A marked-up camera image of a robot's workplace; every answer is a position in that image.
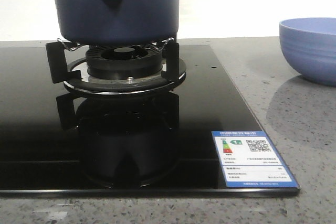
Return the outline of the black glass gas cooktop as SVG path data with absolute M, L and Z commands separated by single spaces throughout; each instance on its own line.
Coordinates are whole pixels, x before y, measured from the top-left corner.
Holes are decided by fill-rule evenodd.
M 183 45 L 186 80 L 128 100 L 53 84 L 42 44 L 1 46 L 1 196 L 286 197 L 231 188 L 213 131 L 263 131 L 209 46 Z

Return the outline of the dark blue cooking pot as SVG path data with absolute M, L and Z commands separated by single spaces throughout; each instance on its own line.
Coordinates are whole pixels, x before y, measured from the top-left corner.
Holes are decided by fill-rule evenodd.
M 179 0 L 55 0 L 61 35 L 85 45 L 138 45 L 175 36 Z

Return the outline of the light blue ribbed bowl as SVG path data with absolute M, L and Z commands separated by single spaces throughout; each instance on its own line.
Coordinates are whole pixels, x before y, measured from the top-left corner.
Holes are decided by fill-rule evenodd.
M 335 18 L 283 20 L 279 41 L 287 63 L 304 78 L 335 86 Z

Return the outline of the blue white energy label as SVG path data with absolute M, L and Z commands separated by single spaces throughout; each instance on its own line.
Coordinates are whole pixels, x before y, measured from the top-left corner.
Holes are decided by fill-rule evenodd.
M 225 184 L 231 188 L 299 188 L 264 131 L 213 131 Z

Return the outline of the black metal pot support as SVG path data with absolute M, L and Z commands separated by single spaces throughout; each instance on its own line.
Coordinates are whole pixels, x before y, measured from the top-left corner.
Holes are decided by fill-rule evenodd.
M 108 80 L 93 77 L 88 73 L 86 54 L 81 59 L 67 63 L 65 51 L 75 51 L 81 47 L 80 44 L 65 42 L 61 39 L 47 43 L 46 52 L 52 82 L 62 82 L 66 89 L 80 96 L 137 95 L 172 90 L 179 86 L 186 78 L 186 64 L 180 59 L 179 44 L 173 38 L 169 38 L 157 45 L 144 45 L 153 47 L 162 53 L 162 69 L 159 72 L 142 78 L 128 77 L 125 80 Z

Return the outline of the black round gas burner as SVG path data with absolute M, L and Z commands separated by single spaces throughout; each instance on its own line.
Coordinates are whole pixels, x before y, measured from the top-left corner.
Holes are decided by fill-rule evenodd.
M 96 78 L 125 80 L 142 78 L 162 69 L 162 53 L 148 45 L 97 46 L 86 52 L 88 73 Z

